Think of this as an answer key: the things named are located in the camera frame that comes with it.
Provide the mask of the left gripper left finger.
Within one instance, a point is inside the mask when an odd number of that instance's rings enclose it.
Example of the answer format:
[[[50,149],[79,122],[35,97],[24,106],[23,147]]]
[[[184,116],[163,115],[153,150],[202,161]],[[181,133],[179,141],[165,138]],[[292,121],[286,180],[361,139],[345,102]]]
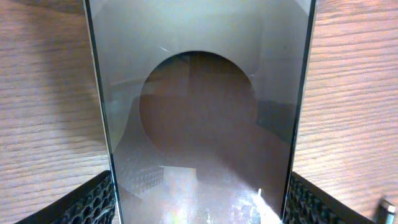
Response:
[[[115,213],[113,180],[106,170],[16,224],[109,224]]]

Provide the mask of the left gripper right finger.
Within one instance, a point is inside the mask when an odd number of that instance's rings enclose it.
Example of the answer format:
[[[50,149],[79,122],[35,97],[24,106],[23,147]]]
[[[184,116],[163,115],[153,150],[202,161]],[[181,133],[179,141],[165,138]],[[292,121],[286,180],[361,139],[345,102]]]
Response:
[[[376,224],[296,172],[291,173],[284,224]]]

